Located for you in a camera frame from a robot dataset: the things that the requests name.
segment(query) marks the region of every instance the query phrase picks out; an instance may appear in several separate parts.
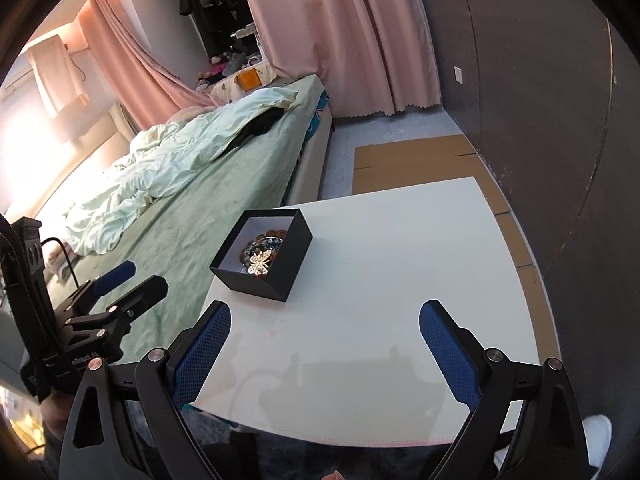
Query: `table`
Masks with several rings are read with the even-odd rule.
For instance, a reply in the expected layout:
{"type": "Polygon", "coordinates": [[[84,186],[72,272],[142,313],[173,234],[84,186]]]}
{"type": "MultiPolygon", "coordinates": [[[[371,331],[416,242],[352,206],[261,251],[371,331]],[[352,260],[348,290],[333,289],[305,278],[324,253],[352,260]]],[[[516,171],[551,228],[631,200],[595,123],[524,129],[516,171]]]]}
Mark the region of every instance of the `table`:
{"type": "Polygon", "coordinates": [[[287,303],[213,280],[204,308],[225,301],[232,325],[196,407],[321,444],[452,442],[468,409],[420,335],[432,299],[486,348],[538,363],[516,270],[473,178],[300,209],[314,239],[287,303]]]}

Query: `cardboard sheet on floor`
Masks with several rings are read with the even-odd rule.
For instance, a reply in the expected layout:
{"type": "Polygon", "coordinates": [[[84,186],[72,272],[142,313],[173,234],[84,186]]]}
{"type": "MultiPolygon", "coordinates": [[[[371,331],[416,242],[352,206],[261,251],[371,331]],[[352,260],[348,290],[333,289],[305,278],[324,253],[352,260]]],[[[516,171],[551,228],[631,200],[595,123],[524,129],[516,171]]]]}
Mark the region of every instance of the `cardboard sheet on floor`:
{"type": "Polygon", "coordinates": [[[554,320],[546,302],[538,270],[533,266],[521,267],[518,269],[518,277],[529,307],[540,363],[549,357],[560,358],[554,320]]]}
{"type": "Polygon", "coordinates": [[[356,148],[356,170],[409,160],[429,160],[443,156],[474,155],[475,148],[464,135],[404,140],[387,144],[372,144],[356,148]]]}
{"type": "Polygon", "coordinates": [[[507,242],[507,247],[513,258],[513,265],[516,267],[524,267],[531,265],[533,260],[531,254],[529,254],[529,248],[520,234],[520,229],[513,219],[511,213],[503,213],[495,216],[504,241],[507,242]]]}
{"type": "Polygon", "coordinates": [[[502,192],[477,155],[414,158],[388,162],[353,171],[352,194],[369,193],[396,187],[415,186],[472,176],[476,179],[494,214],[510,211],[502,192]]]}

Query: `metal bolt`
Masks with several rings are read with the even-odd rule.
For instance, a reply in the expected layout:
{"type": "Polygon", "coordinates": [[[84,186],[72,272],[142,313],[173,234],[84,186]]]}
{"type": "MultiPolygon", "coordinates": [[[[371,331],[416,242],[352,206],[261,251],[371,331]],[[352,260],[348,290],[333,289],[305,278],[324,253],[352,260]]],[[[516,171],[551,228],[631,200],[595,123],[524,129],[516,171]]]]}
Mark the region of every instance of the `metal bolt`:
{"type": "Polygon", "coordinates": [[[558,370],[562,370],[562,361],[560,359],[556,359],[555,357],[552,357],[546,363],[549,365],[549,368],[551,368],[552,370],[555,370],[556,372],[558,370]]]}
{"type": "Polygon", "coordinates": [[[489,348],[486,351],[486,356],[488,357],[489,361],[493,361],[494,363],[499,363],[504,359],[504,354],[497,348],[489,348]]]}
{"type": "Polygon", "coordinates": [[[100,359],[99,357],[95,358],[95,359],[91,359],[89,361],[89,370],[97,370],[102,366],[102,359],[100,359]]]}
{"type": "Polygon", "coordinates": [[[146,357],[154,363],[161,361],[164,358],[164,350],[161,348],[154,348],[146,357]]]}

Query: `black box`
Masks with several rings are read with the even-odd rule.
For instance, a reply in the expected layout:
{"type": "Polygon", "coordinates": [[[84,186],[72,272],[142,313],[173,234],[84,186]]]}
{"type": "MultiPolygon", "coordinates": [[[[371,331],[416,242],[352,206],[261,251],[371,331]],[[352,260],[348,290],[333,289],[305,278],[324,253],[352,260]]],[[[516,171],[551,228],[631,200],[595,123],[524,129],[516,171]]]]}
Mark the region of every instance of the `black box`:
{"type": "Polygon", "coordinates": [[[245,211],[209,268],[231,290],[270,300],[287,301],[313,235],[300,209],[245,211]],[[287,235],[265,276],[254,276],[240,262],[240,253],[260,234],[286,230],[287,235]]]}

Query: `textured blue pad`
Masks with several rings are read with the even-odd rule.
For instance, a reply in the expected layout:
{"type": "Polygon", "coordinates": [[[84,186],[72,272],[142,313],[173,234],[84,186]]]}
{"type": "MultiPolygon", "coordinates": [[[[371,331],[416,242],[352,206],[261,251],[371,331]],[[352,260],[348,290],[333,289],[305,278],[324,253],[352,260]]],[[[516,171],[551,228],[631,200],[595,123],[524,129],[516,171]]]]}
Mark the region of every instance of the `textured blue pad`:
{"type": "Polygon", "coordinates": [[[231,311],[221,303],[175,369],[174,405],[181,409],[200,393],[231,331],[231,311]]]}
{"type": "Polygon", "coordinates": [[[420,310],[420,332],[436,359],[451,393],[471,411],[480,402],[478,371],[438,313],[425,303],[420,310]]]}
{"type": "Polygon", "coordinates": [[[136,275],[136,266],[126,261],[94,281],[92,294],[101,298],[136,275]]]}

